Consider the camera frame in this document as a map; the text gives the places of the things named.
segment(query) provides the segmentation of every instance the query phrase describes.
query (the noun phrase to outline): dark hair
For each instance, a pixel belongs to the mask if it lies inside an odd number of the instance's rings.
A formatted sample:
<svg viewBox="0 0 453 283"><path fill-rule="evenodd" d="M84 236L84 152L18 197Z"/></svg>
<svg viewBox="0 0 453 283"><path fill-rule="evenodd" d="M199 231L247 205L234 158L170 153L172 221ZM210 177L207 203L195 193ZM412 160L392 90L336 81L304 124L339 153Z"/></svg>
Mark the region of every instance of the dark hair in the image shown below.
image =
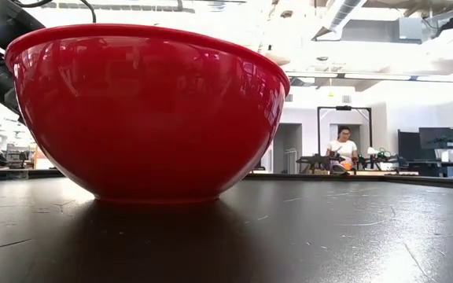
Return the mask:
<svg viewBox="0 0 453 283"><path fill-rule="evenodd" d="M337 138L340 137L340 134L341 134L344 130L348 130L349 133L351 132L351 129L349 129L349 127L347 127L347 126L340 126L340 127L338 127L338 136L337 136Z"/></svg>

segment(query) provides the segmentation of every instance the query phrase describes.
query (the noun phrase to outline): person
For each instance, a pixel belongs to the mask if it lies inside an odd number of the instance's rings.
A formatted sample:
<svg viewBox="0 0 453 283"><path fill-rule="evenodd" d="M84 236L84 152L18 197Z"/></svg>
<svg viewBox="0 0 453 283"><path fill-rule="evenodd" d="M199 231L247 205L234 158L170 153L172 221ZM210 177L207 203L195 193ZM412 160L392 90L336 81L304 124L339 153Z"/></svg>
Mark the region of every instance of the person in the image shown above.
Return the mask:
<svg viewBox="0 0 453 283"><path fill-rule="evenodd" d="M345 158L345 163L352 164L352 160L358 158L358 147L353 141L349 141L350 136L351 129L346 126L338 127L338 138L330 141L326 150L326 156L329 156L331 152L336 152Z"/></svg>

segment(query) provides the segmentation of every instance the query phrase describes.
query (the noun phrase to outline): black table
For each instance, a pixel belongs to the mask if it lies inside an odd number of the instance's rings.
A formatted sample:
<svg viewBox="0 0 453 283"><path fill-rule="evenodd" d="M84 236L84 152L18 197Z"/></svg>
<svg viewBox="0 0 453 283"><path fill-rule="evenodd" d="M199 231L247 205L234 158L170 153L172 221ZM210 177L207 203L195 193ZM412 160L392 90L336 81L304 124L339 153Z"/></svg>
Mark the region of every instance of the black table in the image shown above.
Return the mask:
<svg viewBox="0 0 453 283"><path fill-rule="evenodd" d="M66 178L0 182L6 282L453 282L453 189L243 181L115 208Z"/></svg>

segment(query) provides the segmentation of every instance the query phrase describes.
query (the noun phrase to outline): bowl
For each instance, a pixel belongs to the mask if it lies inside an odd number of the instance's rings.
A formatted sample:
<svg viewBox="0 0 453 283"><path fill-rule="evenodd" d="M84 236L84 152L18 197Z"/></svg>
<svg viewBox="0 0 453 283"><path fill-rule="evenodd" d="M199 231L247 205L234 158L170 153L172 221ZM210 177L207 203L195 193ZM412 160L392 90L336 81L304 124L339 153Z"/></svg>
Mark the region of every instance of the bowl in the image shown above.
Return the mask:
<svg viewBox="0 0 453 283"><path fill-rule="evenodd" d="M6 65L45 155L117 203L217 199L265 153L289 92L258 53L142 25L33 31L9 45Z"/></svg>

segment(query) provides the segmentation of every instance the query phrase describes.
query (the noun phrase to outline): white shirt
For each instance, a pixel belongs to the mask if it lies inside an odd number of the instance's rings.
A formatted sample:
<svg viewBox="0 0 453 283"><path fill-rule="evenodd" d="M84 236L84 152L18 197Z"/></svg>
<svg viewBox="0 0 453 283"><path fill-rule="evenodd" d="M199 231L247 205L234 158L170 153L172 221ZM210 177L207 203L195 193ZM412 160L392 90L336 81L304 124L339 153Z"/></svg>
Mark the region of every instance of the white shirt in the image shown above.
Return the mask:
<svg viewBox="0 0 453 283"><path fill-rule="evenodd" d="M352 152L358 150L358 147L353 141L339 142L337 140L330 141L328 144L328 149L340 154L340 156L345 158L347 163L352 162Z"/></svg>

